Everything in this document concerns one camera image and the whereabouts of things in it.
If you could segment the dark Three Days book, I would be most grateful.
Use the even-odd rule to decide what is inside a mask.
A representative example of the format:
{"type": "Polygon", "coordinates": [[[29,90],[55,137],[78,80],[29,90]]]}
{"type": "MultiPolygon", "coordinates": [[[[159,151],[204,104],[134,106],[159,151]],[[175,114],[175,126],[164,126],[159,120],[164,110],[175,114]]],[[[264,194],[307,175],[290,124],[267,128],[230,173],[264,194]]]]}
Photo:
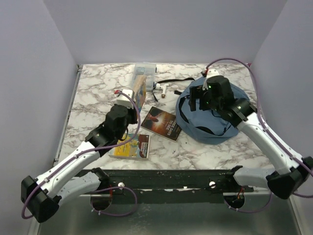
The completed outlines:
{"type": "Polygon", "coordinates": [[[177,141],[181,132],[176,116],[157,107],[149,110],[141,127],[172,141],[177,141]]]}

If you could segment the yellow blue paperback book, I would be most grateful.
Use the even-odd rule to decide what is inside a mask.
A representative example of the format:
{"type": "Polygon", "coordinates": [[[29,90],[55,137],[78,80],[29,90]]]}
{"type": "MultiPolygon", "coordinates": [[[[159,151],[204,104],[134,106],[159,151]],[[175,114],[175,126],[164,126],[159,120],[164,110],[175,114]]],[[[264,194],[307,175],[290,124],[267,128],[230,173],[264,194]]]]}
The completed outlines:
{"type": "Polygon", "coordinates": [[[112,158],[147,160],[150,149],[150,136],[137,134],[125,145],[115,147],[108,152],[112,158]]]}

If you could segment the blue student backpack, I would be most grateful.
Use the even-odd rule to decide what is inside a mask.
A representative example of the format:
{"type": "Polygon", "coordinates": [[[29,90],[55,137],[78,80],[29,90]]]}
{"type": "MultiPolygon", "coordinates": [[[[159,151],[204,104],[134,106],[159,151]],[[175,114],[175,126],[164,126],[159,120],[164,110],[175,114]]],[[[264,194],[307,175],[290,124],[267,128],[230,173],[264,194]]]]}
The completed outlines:
{"type": "Polygon", "coordinates": [[[228,121],[225,121],[214,110],[202,111],[199,109],[199,102],[196,102],[196,111],[190,111],[189,88],[193,86],[201,86],[204,82],[204,77],[194,79],[188,77],[185,79],[167,79],[161,80],[159,83],[183,82],[190,81],[191,83],[183,92],[177,92],[179,95],[176,101],[176,121],[178,126],[188,136],[194,140],[210,145],[217,145],[226,140],[238,135],[239,130],[232,126],[228,121]]]}

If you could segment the yellow Treehouse book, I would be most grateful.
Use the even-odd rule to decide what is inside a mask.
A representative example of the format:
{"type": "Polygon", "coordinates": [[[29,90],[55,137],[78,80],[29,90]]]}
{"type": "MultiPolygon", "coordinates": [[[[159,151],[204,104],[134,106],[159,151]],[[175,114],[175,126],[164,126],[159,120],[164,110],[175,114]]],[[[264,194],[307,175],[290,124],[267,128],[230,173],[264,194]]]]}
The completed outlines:
{"type": "Polygon", "coordinates": [[[139,111],[141,111],[146,99],[146,75],[137,75],[134,84],[134,101],[139,111]]]}

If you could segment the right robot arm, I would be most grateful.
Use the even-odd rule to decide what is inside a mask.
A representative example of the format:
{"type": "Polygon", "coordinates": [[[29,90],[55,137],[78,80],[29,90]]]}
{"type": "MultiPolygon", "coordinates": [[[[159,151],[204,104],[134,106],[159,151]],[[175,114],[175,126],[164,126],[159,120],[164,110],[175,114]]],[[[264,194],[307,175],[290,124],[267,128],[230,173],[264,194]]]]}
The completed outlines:
{"type": "Polygon", "coordinates": [[[225,187],[235,192],[242,186],[267,188],[277,197],[288,199],[312,173],[312,157],[303,157],[265,124],[257,108],[246,98],[236,98],[229,80],[221,75],[206,78],[189,89],[189,106],[214,110],[222,119],[247,135],[266,155],[272,170],[241,167],[225,179],[225,187]]]}

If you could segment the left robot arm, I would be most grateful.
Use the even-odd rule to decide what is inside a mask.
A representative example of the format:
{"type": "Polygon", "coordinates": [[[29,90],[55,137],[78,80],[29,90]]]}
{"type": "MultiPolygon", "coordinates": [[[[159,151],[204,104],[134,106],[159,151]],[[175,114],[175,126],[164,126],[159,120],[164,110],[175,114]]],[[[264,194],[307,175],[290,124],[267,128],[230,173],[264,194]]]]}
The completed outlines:
{"type": "Polygon", "coordinates": [[[115,188],[102,169],[92,169],[81,177],[78,173],[111,149],[126,144],[123,135],[130,124],[140,125],[137,106],[113,105],[105,121],[68,157],[35,178],[25,177],[21,183],[22,218],[34,217],[39,223],[46,222],[71,199],[85,193],[113,191],[115,188]]]}

